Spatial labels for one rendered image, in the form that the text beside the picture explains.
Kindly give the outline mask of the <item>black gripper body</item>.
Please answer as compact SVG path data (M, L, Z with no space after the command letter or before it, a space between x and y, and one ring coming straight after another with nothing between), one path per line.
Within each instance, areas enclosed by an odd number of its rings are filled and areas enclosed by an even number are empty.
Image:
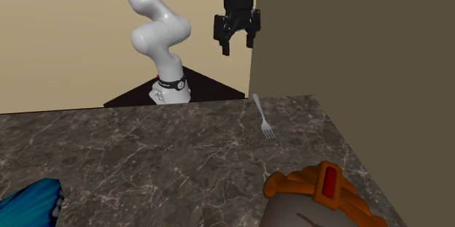
M222 16L222 21L226 22L232 17L246 18L252 22L252 11L254 0L223 0L225 15Z

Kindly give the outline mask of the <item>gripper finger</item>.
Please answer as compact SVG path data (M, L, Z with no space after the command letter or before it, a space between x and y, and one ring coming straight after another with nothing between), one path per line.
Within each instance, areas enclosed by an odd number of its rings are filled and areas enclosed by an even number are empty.
M246 46L248 48L254 47L254 38L256 37L257 32L261 28L261 20L260 20L260 10L253 9L251 11L251 16L249 18L249 22L246 25Z
M222 47L223 55L230 55L230 38L237 31L237 22L233 13L214 16L213 38L217 40Z

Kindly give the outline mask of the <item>dark robot stand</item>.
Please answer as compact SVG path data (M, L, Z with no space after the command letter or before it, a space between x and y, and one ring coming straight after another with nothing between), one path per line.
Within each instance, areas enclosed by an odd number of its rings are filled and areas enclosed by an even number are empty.
M185 77L189 81L189 88L191 90L191 102L203 101L225 101L245 99L244 93L237 91L221 82L211 79L203 74L183 67ZM156 103L149 97L149 92L152 90L152 85L158 80L154 78L130 91L124 93L111 101L104 104L104 107L132 107L132 106L145 106L156 105Z

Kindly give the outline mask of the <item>silver fork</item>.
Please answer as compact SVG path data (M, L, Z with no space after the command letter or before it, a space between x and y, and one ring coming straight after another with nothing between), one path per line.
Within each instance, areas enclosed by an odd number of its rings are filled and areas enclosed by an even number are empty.
M261 106L261 103L260 103L260 100L259 100L259 97L256 93L253 93L252 94L252 98L261 114L261 117L262 117L262 123L261 123L261 130L262 132L264 133L265 137L267 139L275 139L275 135L273 133L273 129L272 127L270 126L270 124L267 122L267 120L265 119L265 115L263 113L263 109L262 109L262 106Z

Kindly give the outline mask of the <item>blue striped object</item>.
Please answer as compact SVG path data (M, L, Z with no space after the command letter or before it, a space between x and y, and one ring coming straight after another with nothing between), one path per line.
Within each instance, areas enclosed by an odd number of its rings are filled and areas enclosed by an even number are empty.
M43 178L0 201L0 227L56 227L63 201L60 181Z

